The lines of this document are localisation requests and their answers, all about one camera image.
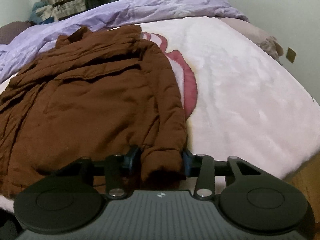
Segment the brown padded jacket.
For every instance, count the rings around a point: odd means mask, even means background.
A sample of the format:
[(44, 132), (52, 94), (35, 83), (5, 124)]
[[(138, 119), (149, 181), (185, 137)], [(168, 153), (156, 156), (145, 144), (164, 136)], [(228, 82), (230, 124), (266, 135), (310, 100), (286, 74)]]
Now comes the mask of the brown padded jacket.
[(147, 184), (176, 179), (187, 138), (174, 72), (138, 25), (60, 36), (1, 94), (1, 194), (76, 159), (142, 150)]

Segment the blue white plush pile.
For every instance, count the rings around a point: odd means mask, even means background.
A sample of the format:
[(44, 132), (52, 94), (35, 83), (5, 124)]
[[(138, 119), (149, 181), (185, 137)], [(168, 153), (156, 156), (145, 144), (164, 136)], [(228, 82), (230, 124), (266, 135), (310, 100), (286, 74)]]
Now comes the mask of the blue white plush pile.
[(28, 21), (33, 24), (49, 24), (57, 22), (58, 18), (52, 5), (40, 1), (34, 3)]

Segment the mauve quilted headboard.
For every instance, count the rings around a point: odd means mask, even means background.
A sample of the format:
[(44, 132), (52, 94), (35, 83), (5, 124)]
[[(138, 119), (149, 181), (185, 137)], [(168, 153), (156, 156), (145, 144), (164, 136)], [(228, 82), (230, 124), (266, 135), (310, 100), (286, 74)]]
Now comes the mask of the mauve quilted headboard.
[(17, 35), (31, 27), (31, 23), (11, 22), (0, 28), (0, 44), (9, 44)]

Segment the beige wall socket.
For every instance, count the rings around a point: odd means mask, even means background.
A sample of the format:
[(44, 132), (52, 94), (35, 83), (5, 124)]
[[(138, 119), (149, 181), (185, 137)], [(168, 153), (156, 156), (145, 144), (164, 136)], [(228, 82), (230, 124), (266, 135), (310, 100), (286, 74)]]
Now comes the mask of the beige wall socket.
[(293, 64), (295, 61), (297, 53), (292, 49), (292, 48), (288, 48), (287, 49), (287, 53), (286, 53), (286, 59)]

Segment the purple duvet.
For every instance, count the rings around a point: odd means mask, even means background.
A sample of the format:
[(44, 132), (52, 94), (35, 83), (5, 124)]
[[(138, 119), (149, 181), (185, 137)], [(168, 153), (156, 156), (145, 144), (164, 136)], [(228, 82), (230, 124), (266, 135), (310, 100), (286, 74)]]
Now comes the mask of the purple duvet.
[(34, 25), (8, 45), (1, 45), (1, 82), (19, 72), (37, 54), (52, 49), (60, 35), (71, 35), (81, 26), (97, 31), (128, 24), (201, 16), (248, 21), (227, 0), (119, 0), (59, 22)]

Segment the pink bed sheet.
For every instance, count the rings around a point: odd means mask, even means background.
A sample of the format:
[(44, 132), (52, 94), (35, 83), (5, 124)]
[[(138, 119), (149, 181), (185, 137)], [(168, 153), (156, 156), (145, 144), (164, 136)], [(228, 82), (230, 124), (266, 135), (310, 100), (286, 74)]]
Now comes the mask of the pink bed sheet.
[[(234, 155), (284, 179), (319, 152), (318, 103), (222, 20), (203, 16), (128, 25), (140, 26), (142, 38), (169, 60), (184, 110), (184, 148), (193, 154), (216, 160)], [(4, 81), (1, 94), (19, 72)], [(13, 212), (15, 197), (1, 194), (1, 209)]]

